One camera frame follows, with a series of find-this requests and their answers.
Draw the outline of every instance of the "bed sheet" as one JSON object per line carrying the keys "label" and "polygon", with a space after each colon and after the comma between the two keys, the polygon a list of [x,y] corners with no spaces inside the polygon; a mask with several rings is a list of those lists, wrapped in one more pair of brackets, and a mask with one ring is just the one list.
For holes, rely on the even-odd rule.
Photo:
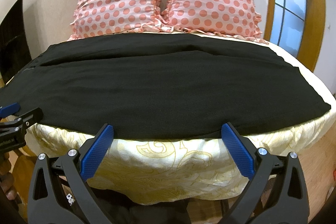
{"label": "bed sheet", "polygon": [[[213,38],[258,44],[234,38]],[[299,153],[330,129],[336,120],[336,100],[321,80],[285,50],[272,43],[258,45],[269,47],[286,62],[299,67],[307,82],[331,105],[330,111],[317,119],[279,131],[247,136],[256,147],[265,147],[272,154]],[[89,138],[93,136],[35,124],[27,130],[26,142],[36,155],[43,152],[56,157],[72,148],[78,149]],[[221,139],[150,142],[115,139],[95,176],[88,180],[91,187],[118,191],[144,205],[191,197],[232,198],[242,192],[247,182]]]}

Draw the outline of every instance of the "metal pin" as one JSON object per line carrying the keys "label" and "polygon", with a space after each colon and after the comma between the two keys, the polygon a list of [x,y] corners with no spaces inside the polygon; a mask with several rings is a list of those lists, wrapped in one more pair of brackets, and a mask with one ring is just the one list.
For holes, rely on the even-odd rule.
{"label": "metal pin", "polygon": [[290,152],[289,155],[290,155],[291,158],[293,158],[293,159],[296,159],[296,158],[297,158],[297,153],[295,153],[295,152]]}
{"label": "metal pin", "polygon": [[267,154],[267,150],[266,150],[265,148],[259,148],[259,149],[258,149],[258,153],[259,153],[260,155],[266,155],[266,154]]}
{"label": "metal pin", "polygon": [[77,154],[77,150],[76,149],[71,149],[69,152],[68,152],[68,155],[70,156],[70,157],[73,157],[74,155],[76,155]]}
{"label": "metal pin", "polygon": [[44,158],[45,158],[45,153],[39,154],[39,160],[44,160]]}

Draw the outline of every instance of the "dark fabric under bed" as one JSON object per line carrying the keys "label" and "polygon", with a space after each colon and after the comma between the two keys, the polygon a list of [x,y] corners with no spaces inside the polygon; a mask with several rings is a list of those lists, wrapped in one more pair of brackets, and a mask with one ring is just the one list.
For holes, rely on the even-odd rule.
{"label": "dark fabric under bed", "polygon": [[293,126],[330,109],[297,67],[268,47],[192,34],[129,33],[52,45],[0,90],[17,115],[115,138],[220,138]]}

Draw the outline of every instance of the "finger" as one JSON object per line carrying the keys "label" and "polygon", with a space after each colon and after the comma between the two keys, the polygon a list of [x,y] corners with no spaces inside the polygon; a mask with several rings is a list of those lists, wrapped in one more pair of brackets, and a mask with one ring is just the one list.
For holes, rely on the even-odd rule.
{"label": "finger", "polygon": [[15,189],[14,186],[10,187],[10,189],[6,193],[6,197],[9,200],[14,200],[16,198],[16,195],[17,195],[17,190]]}
{"label": "finger", "polygon": [[0,183],[2,190],[6,193],[10,187],[14,184],[14,177],[11,173],[8,173],[5,179]]}
{"label": "finger", "polygon": [[0,165],[0,175],[6,175],[12,168],[12,164],[9,160],[5,160]]}

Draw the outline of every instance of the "human hand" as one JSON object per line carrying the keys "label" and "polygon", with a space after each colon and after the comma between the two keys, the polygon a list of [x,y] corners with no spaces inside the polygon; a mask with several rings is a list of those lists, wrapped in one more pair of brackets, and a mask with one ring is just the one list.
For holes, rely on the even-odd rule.
{"label": "human hand", "polygon": [[17,191],[14,185],[14,177],[9,171],[11,170],[11,162],[9,161],[9,153],[5,153],[4,161],[0,164],[0,178],[1,178],[1,188],[6,194],[9,200],[14,200],[17,195]]}

